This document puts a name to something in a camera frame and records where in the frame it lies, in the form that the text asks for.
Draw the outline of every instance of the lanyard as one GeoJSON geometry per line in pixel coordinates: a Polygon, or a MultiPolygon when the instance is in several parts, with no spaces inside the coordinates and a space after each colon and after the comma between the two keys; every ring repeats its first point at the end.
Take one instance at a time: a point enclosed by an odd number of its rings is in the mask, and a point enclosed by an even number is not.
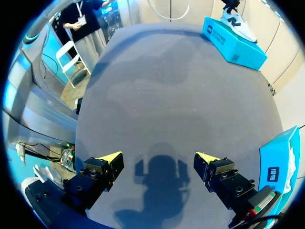
{"type": "Polygon", "coordinates": [[[81,1],[81,6],[79,6],[78,2],[76,3],[76,7],[78,10],[78,13],[80,13],[80,17],[82,17],[82,13],[81,13],[82,3],[83,3],[83,1],[81,1]]]}

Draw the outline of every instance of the black shirt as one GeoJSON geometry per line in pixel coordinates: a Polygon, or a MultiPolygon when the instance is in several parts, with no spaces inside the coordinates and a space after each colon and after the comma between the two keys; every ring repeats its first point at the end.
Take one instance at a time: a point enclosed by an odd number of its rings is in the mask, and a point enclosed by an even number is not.
{"type": "MultiPolygon", "coordinates": [[[[72,38],[74,42],[79,41],[90,33],[98,30],[100,25],[96,19],[95,14],[93,13],[93,9],[98,10],[102,7],[104,1],[102,0],[82,0],[81,13],[85,15],[87,23],[80,27],[79,30],[74,31],[71,29],[72,38]]],[[[77,9],[76,3],[70,4],[66,7],[60,16],[60,24],[63,25],[65,23],[74,24],[78,22],[78,18],[80,17],[80,13],[77,9]]]]}

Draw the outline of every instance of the wall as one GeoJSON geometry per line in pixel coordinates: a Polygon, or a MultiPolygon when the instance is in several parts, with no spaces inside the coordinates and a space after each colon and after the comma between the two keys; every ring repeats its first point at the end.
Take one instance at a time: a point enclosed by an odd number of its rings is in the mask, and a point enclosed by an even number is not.
{"type": "MultiPolygon", "coordinates": [[[[182,16],[189,4],[189,0],[150,1],[161,15],[172,18],[182,16]]],[[[224,3],[221,0],[192,0],[190,3],[189,13],[183,19],[172,23],[188,22],[203,25],[205,17],[220,20],[222,16],[224,3]]],[[[118,4],[124,26],[169,21],[157,16],[147,0],[121,0],[118,4]]],[[[241,0],[238,12],[248,23],[257,37],[258,45],[268,56],[260,72],[279,92],[301,68],[304,55],[297,39],[287,23],[261,0],[241,0]]]]}
{"type": "MultiPolygon", "coordinates": [[[[274,96],[274,100],[279,111],[283,129],[289,129],[292,126],[305,125],[305,62],[290,81],[282,87],[282,90],[274,96]]],[[[301,160],[298,177],[305,176],[305,127],[300,129],[301,133],[301,160]]],[[[304,178],[299,178],[292,197],[285,206],[284,211],[289,207],[293,198],[296,196],[304,178]]]]}

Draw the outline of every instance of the gray skirt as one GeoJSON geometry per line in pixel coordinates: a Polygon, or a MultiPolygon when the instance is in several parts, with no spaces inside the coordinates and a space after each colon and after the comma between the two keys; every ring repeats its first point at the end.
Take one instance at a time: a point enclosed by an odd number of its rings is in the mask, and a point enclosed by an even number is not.
{"type": "Polygon", "coordinates": [[[77,41],[75,46],[85,64],[92,72],[99,60],[99,56],[106,46],[106,40],[102,30],[99,29],[77,41]]]}

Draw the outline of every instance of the white sneaker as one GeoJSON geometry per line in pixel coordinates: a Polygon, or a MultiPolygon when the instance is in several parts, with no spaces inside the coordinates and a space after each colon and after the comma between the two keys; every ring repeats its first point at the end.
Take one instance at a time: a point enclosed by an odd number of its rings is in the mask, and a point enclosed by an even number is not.
{"type": "Polygon", "coordinates": [[[243,18],[238,13],[227,13],[227,9],[225,9],[221,22],[229,26],[238,36],[257,43],[256,37],[252,33],[248,24],[244,22],[243,18]]]}

